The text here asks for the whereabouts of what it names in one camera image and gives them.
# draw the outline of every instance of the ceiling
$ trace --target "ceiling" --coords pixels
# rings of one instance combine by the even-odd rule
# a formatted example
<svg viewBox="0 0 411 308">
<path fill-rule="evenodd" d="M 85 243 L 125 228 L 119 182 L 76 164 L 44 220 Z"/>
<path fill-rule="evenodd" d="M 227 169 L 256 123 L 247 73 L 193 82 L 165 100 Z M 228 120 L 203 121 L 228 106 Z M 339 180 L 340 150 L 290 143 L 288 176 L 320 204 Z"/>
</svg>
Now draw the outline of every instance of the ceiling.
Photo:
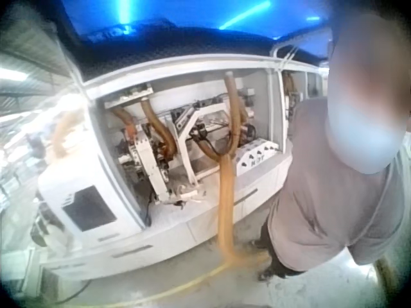
<svg viewBox="0 0 411 308">
<path fill-rule="evenodd" d="M 23 10 L 24 19 L 19 18 Z M 0 67 L 28 77 L 0 79 L 0 148 L 23 124 L 55 106 L 61 91 L 72 84 L 56 44 L 42 26 L 35 12 L 20 7 L 12 8 L 2 23 Z"/>
<path fill-rule="evenodd" d="M 278 39 L 329 18 L 325 0 L 61 0 L 77 34 L 86 37 L 117 24 L 166 19 L 178 27 L 242 31 Z M 301 47 L 326 56 L 330 34 Z"/>
</svg>

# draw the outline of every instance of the dark pants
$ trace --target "dark pants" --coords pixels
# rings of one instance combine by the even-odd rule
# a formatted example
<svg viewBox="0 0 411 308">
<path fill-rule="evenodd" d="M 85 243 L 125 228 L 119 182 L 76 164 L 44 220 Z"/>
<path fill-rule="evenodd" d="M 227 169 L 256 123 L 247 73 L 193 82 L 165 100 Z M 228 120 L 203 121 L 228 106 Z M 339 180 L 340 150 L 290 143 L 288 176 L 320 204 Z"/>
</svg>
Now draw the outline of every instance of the dark pants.
<svg viewBox="0 0 411 308">
<path fill-rule="evenodd" d="M 272 259 L 271 265 L 263 272 L 263 275 L 266 278 L 273 276 L 285 278 L 286 276 L 297 276 L 304 273 L 303 271 L 294 271 L 287 268 L 280 262 L 277 254 L 275 253 L 274 247 L 272 246 L 270 234 L 268 233 L 268 220 L 266 220 L 264 225 L 261 227 L 261 235 L 256 241 L 256 246 L 258 248 L 267 249 Z"/>
</svg>

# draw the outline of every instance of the yellow cable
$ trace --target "yellow cable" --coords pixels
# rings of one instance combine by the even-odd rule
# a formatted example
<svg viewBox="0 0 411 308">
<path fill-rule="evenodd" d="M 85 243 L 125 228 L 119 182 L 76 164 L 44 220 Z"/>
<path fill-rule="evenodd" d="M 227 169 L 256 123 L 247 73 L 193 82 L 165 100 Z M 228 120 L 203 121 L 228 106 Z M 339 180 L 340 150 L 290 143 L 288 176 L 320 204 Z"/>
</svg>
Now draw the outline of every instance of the yellow cable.
<svg viewBox="0 0 411 308">
<path fill-rule="evenodd" d="M 267 252 L 262 252 L 257 255 L 250 256 L 248 263 L 257 264 L 267 259 L 268 259 Z M 64 307 L 68 307 L 68 308 L 121 308 L 121 307 L 128 307 L 131 305 L 141 305 L 141 304 L 145 304 L 148 302 L 154 302 L 156 300 L 160 300 L 160 299 L 169 297 L 171 295 L 176 295 L 177 293 L 180 293 L 182 291 L 195 287 L 201 284 L 202 282 L 204 282 L 205 280 L 213 276 L 216 276 L 219 273 L 227 270 L 230 266 L 232 266 L 232 263 L 226 262 L 220 265 L 219 267 L 213 269 L 212 271 L 209 271 L 208 273 L 205 273 L 185 284 L 179 285 L 167 291 L 164 291 L 164 292 L 161 292 L 161 293 L 158 293 L 158 294 L 146 297 L 146 298 L 140 298 L 138 300 L 132 300 L 129 302 L 119 302 L 119 303 L 107 304 L 107 305 L 64 305 Z"/>
</svg>

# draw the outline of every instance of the black screen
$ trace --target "black screen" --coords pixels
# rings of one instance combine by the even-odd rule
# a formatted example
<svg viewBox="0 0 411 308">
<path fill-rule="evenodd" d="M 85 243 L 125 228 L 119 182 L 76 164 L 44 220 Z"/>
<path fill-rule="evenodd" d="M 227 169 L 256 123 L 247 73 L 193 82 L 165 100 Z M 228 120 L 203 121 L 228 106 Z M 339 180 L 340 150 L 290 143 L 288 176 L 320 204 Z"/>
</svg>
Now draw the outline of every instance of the black screen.
<svg viewBox="0 0 411 308">
<path fill-rule="evenodd" d="M 95 186 L 76 192 L 72 204 L 63 210 L 83 232 L 117 220 Z"/>
</svg>

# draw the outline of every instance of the dust extraction hose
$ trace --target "dust extraction hose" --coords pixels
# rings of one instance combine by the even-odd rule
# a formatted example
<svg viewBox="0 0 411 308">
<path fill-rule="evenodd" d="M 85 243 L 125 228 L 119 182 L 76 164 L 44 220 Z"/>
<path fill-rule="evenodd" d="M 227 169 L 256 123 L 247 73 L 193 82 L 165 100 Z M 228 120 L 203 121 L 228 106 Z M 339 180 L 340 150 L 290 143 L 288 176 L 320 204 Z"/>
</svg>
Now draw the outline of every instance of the dust extraction hose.
<svg viewBox="0 0 411 308">
<path fill-rule="evenodd" d="M 67 155 L 66 149 L 63 147 L 64 139 L 67 137 L 71 129 L 79 124 L 82 119 L 82 110 L 71 110 L 67 111 L 57 123 L 51 138 L 51 145 L 57 158 L 62 158 Z"/>
<path fill-rule="evenodd" d="M 143 98 L 141 100 L 141 108 L 146 115 L 148 122 L 153 126 L 154 130 L 161 136 L 164 143 L 166 144 L 165 156 L 168 159 L 173 158 L 177 152 L 177 145 L 175 144 L 174 138 L 168 128 L 159 120 L 157 115 L 154 113 L 153 108 L 150 104 L 148 98 Z"/>
<path fill-rule="evenodd" d="M 118 117 L 126 126 L 127 135 L 130 142 L 133 144 L 137 136 L 136 126 L 134 125 L 133 117 L 123 108 L 115 108 L 111 112 Z"/>
<path fill-rule="evenodd" d="M 220 202 L 218 205 L 218 244 L 228 262 L 242 260 L 242 256 L 234 250 L 232 213 L 234 210 L 234 171 L 231 157 L 235 154 L 240 141 L 241 114 L 240 98 L 232 72 L 225 73 L 225 86 L 230 99 L 231 138 L 228 147 L 219 155 L 208 143 L 200 141 L 198 146 L 209 158 L 220 164 Z"/>
</svg>

